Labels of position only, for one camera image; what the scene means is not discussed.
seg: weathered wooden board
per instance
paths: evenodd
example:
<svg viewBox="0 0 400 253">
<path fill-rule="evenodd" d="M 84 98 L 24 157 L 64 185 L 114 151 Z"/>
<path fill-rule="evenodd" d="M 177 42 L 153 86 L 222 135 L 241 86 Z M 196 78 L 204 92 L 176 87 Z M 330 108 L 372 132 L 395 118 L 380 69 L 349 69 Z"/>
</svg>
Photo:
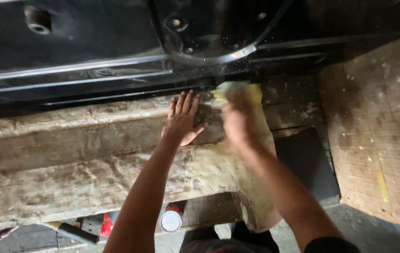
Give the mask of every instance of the weathered wooden board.
<svg viewBox="0 0 400 253">
<path fill-rule="evenodd" d="M 345 204 L 400 224 L 400 39 L 319 74 Z"/>
<path fill-rule="evenodd" d="M 204 97 L 196 121 L 210 126 L 178 150 L 164 201 L 236 192 L 249 228 L 269 229 L 281 218 L 257 176 L 224 140 L 222 104 L 210 93 Z M 118 210 L 160 140 L 170 99 L 0 120 L 0 229 Z M 261 138 L 274 149 L 260 92 L 256 99 Z"/>
</svg>

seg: yellow paint mark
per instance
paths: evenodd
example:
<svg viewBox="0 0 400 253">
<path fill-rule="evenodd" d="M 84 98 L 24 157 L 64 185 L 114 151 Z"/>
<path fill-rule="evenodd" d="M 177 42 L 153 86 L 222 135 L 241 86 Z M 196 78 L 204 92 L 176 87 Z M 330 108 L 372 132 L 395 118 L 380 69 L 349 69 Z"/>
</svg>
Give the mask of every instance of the yellow paint mark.
<svg viewBox="0 0 400 253">
<path fill-rule="evenodd" d="M 386 187 L 385 177 L 381 171 L 378 173 L 378 184 L 381 188 L 381 196 L 383 197 L 383 200 L 389 202 L 388 188 Z"/>
</svg>

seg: plywood sheet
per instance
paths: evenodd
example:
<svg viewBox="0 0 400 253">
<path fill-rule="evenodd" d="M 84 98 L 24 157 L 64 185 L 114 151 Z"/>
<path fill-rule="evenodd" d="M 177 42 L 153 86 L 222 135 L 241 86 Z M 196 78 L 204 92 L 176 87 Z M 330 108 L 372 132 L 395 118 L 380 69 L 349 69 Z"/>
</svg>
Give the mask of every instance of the plywood sheet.
<svg viewBox="0 0 400 253">
<path fill-rule="evenodd" d="M 343 202 L 400 224 L 400 39 L 319 79 Z"/>
</svg>

